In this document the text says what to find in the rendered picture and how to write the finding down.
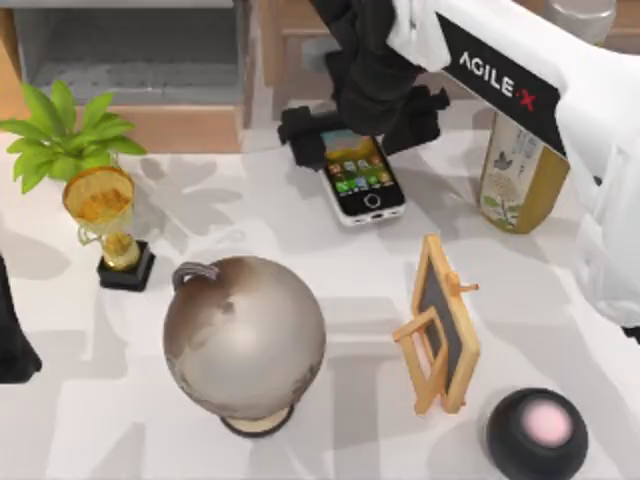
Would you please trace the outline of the white smartphone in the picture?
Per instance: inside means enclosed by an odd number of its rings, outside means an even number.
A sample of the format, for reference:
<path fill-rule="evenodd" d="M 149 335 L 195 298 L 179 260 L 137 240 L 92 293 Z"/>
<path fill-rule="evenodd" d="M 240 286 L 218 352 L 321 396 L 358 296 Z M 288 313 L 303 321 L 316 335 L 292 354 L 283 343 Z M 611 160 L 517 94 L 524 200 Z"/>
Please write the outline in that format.
<path fill-rule="evenodd" d="M 321 134 L 322 180 L 345 226 L 399 217 L 406 198 L 378 140 L 348 129 Z"/>

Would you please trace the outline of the framed blackboard with wooden easel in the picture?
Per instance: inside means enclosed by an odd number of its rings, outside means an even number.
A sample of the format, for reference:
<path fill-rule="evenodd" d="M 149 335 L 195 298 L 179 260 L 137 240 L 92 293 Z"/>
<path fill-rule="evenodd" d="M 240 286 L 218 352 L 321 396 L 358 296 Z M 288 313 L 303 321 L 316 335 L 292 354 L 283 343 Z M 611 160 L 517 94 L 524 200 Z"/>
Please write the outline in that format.
<path fill-rule="evenodd" d="M 462 295 L 478 289 L 477 284 L 461 283 L 440 237 L 427 235 L 412 294 L 412 318 L 393 332 L 404 355 L 418 415 L 426 414 L 436 399 L 450 414 L 465 404 L 480 345 Z"/>

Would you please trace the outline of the grey round container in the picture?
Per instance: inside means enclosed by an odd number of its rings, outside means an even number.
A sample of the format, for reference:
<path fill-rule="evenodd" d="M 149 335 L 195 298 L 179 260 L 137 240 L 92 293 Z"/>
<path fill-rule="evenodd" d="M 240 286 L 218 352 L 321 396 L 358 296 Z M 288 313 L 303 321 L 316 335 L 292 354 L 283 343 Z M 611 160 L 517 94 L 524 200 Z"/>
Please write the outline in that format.
<path fill-rule="evenodd" d="M 581 40 L 602 45 L 617 13 L 617 0 L 545 0 L 544 17 Z"/>

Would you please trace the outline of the gold trophy on black base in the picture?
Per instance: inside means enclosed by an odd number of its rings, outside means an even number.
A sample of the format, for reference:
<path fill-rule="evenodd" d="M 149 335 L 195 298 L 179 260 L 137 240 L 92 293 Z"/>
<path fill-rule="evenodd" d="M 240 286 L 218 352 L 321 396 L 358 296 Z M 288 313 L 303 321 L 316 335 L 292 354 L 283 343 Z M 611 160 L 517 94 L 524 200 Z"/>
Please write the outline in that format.
<path fill-rule="evenodd" d="M 75 175 L 63 191 L 63 205 L 78 225 L 78 241 L 97 242 L 100 286 L 141 292 L 146 289 L 155 255 L 146 241 L 130 233 L 135 184 L 120 168 L 102 166 Z"/>

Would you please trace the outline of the pale wooden drawer front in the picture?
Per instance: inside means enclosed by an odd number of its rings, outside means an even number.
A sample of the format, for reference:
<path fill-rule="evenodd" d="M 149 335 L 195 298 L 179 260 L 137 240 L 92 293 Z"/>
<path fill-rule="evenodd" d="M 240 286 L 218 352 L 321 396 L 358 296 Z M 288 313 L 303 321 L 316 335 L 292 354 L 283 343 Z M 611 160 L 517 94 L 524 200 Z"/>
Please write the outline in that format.
<path fill-rule="evenodd" d="M 241 105 L 114 105 L 109 111 L 134 124 L 128 136 L 149 153 L 238 153 Z"/>

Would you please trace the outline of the yellow bottle with flower label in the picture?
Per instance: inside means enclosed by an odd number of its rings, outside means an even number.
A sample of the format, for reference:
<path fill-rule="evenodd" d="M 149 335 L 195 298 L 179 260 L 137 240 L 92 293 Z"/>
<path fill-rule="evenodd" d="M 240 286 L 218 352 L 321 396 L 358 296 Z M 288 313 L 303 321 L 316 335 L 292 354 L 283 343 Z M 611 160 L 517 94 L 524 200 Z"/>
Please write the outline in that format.
<path fill-rule="evenodd" d="M 562 156 L 497 113 L 480 179 L 479 208 L 497 228 L 528 234 L 552 212 L 568 172 Z"/>

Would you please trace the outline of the black round speaker pink top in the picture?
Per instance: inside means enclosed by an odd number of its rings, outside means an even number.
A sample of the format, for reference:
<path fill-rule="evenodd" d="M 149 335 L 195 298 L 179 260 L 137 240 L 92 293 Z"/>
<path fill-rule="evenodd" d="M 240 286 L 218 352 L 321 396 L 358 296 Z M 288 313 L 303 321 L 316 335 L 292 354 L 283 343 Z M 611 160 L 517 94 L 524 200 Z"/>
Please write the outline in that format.
<path fill-rule="evenodd" d="M 566 397 L 547 388 L 522 388 L 494 407 L 485 444 L 507 480 L 572 480 L 586 459 L 589 435 Z"/>

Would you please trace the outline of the green leafy plant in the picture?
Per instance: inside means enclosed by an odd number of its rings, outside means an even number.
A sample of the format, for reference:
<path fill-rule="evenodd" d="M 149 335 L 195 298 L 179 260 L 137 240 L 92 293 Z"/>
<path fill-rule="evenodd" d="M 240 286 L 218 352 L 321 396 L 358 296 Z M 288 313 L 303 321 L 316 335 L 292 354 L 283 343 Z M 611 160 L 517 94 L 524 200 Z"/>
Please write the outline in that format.
<path fill-rule="evenodd" d="M 45 178 L 68 182 L 93 167 L 116 167 L 120 154 L 147 153 L 128 136 L 134 124 L 109 110 L 110 92 L 90 99 L 78 115 L 75 97 L 60 79 L 50 94 L 28 83 L 22 91 L 30 117 L 0 120 L 0 130 L 17 136 L 6 152 L 16 156 L 13 180 L 23 194 Z"/>

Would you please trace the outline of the grey pierced drawer inside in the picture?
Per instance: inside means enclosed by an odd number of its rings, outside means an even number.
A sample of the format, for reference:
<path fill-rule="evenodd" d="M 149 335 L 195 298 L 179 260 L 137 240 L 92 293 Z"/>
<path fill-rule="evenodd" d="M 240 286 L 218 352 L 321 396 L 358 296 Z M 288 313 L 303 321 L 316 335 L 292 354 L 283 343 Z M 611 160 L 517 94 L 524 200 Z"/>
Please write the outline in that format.
<path fill-rule="evenodd" d="M 244 97 L 247 0 L 28 0 L 13 7 L 21 76 L 78 104 L 231 105 Z"/>

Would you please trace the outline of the grey globe on stand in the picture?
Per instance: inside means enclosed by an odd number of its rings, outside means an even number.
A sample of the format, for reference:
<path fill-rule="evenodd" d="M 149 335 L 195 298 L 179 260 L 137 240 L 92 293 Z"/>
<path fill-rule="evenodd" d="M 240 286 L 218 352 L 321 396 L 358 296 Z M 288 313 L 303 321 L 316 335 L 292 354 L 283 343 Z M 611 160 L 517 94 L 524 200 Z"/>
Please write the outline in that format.
<path fill-rule="evenodd" d="M 325 355 L 325 321 L 311 289 L 254 255 L 184 262 L 172 286 L 163 353 L 177 386 L 241 437 L 280 430 Z"/>

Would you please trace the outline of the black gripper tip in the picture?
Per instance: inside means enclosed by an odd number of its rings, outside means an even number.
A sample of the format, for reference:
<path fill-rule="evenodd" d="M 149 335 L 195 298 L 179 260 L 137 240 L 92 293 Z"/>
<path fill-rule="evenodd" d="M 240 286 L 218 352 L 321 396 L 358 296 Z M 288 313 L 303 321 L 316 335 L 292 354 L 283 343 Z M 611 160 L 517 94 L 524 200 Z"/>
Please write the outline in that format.
<path fill-rule="evenodd" d="M 0 384 L 22 384 L 42 369 L 42 361 L 20 325 L 4 257 L 0 254 Z"/>

